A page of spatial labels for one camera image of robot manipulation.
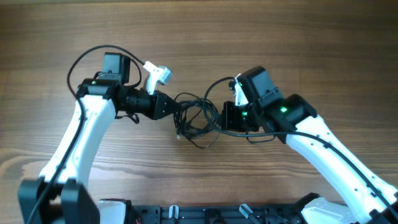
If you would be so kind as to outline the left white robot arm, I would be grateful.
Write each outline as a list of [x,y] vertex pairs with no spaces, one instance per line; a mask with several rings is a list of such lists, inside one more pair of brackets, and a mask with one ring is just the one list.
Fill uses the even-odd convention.
[[74,97],[72,120],[55,154],[35,180],[23,180],[17,196],[25,223],[143,223],[130,200],[95,203],[87,184],[94,158],[118,112],[134,123],[139,114],[158,120],[179,105],[156,90],[172,72],[128,52],[104,55],[103,68],[83,80]]

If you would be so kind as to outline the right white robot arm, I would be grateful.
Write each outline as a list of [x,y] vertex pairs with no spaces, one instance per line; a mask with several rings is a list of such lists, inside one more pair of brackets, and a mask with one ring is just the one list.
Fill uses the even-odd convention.
[[222,132],[279,139],[309,161],[343,199],[340,205],[308,194],[297,208],[306,223],[397,223],[397,188],[368,169],[304,98],[284,97],[262,66],[227,81],[234,101],[224,103],[218,121]]

